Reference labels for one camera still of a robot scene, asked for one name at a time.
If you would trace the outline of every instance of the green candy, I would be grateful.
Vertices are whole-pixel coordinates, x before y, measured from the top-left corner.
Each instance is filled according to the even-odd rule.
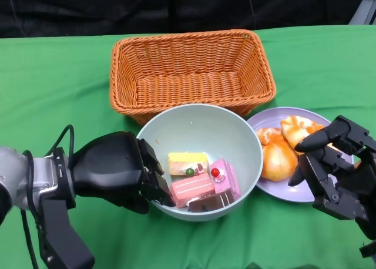
[[[194,170],[193,170],[192,168],[188,168],[188,169],[186,170],[186,175],[187,175],[188,177],[192,177],[192,176],[194,175]]]

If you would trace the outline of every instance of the purple plate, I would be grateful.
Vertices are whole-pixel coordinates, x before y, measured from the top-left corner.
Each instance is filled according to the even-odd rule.
[[[330,121],[326,118],[309,110],[298,109],[297,107],[276,107],[274,109],[266,109],[249,118],[247,122],[255,131],[257,131],[259,128],[281,128],[280,121],[289,115],[305,117],[324,126],[330,124]],[[347,162],[354,164],[354,159],[352,156],[343,154],[342,158]],[[332,175],[330,176],[336,183],[337,180],[335,177]],[[287,183],[288,179],[274,182],[260,178],[260,180],[257,182],[257,186],[266,193],[282,200],[297,203],[311,203],[314,201],[314,197],[306,181],[295,187],[289,187]]]

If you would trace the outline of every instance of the black cable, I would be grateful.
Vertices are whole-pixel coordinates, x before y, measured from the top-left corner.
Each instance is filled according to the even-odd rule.
[[[26,198],[28,199],[28,206],[31,214],[34,217],[35,223],[39,224],[40,218],[38,211],[36,210],[34,199],[33,199],[33,184],[34,184],[34,160],[33,155],[29,150],[23,152],[23,154],[28,159],[28,175],[26,177]],[[26,245],[28,246],[31,263],[33,269],[38,269],[38,263],[36,262],[35,252],[33,249],[33,244],[30,236],[30,229],[28,225],[28,218],[26,216],[26,211],[21,209],[22,225],[23,231],[25,232]]]
[[[21,217],[22,217],[23,230],[25,232],[26,245],[28,246],[28,250],[30,254],[31,264],[33,265],[33,269],[38,269],[38,263],[36,262],[35,252],[34,252],[33,244],[31,242],[28,218],[26,217],[26,211],[23,209],[21,209]]]
[[[371,20],[370,20],[370,25],[374,23],[375,18],[376,18],[376,9],[375,9],[375,11],[374,11],[374,14],[372,15]]]
[[[40,221],[38,211],[36,210],[33,199],[33,184],[34,184],[34,161],[33,155],[29,150],[23,152],[23,155],[28,159],[28,176],[26,177],[26,198],[28,199],[28,206],[35,222],[38,224]]]
[[[53,144],[53,146],[49,149],[49,151],[46,153],[45,156],[49,156],[53,150],[56,149],[56,147],[59,145],[59,143],[61,142],[61,140],[63,139],[63,137],[65,136],[66,132],[69,130],[69,133],[70,133],[70,137],[69,137],[69,158],[68,158],[68,169],[71,169],[71,165],[72,165],[72,158],[73,158],[73,151],[74,151],[74,145],[75,145],[75,131],[73,129],[73,126],[72,125],[67,125],[63,132],[61,132],[60,136],[58,137],[58,139],[56,140],[55,144]]]
[[[13,0],[9,0],[9,2],[11,3],[11,8],[12,8],[12,12],[13,12],[14,20],[15,20],[15,22],[17,23],[18,28],[19,28],[19,30],[21,30],[21,32],[22,32],[22,34],[23,34],[23,37],[27,38],[26,33],[25,33],[24,29],[22,28],[21,23],[20,23],[19,20],[18,20],[18,17],[17,17],[17,14],[16,14],[16,10],[15,10],[15,8],[14,8]]]
[[[53,146],[51,147],[51,149],[47,152],[45,156],[49,156],[53,152],[53,150],[57,148],[58,144],[61,142],[61,140],[63,139],[64,135],[66,134],[68,130],[70,132],[68,168],[70,169],[71,164],[72,164],[73,150],[74,150],[74,144],[75,144],[75,131],[72,125],[67,125],[64,128],[63,132],[60,134],[55,144],[53,144]],[[28,175],[26,177],[26,198],[28,199],[28,206],[29,206],[30,212],[32,213],[34,217],[35,223],[39,225],[41,222],[41,218],[35,207],[35,203],[33,199],[33,184],[34,184],[33,155],[29,150],[24,151],[23,154],[28,159]],[[22,217],[23,231],[25,232],[26,245],[28,246],[31,263],[32,263],[33,269],[38,269],[39,267],[38,267],[38,263],[36,262],[35,252],[34,252],[31,235],[30,235],[30,229],[28,225],[28,218],[26,216],[25,210],[21,209],[21,217]]]
[[[256,17],[254,16],[254,11],[253,11],[253,4],[252,4],[252,0],[249,0],[250,3],[251,3],[251,13],[252,13],[252,16],[253,16],[253,30],[256,30]]]

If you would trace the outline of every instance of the orange wicker basket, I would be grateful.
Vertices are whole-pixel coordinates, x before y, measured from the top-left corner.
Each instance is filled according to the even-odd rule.
[[[110,102],[141,125],[187,103],[247,115],[276,95],[260,38],[248,30],[122,39],[112,51]]]

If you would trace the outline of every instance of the pink cake slice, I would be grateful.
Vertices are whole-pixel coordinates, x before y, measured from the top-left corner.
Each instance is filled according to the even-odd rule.
[[[180,209],[186,207],[187,202],[193,198],[214,194],[214,186],[209,175],[205,172],[172,183],[170,192],[176,207]]]
[[[216,194],[231,190],[234,200],[237,200],[241,193],[234,167],[221,158],[210,165],[210,170],[213,168],[217,168],[220,172],[218,177],[212,177]]]

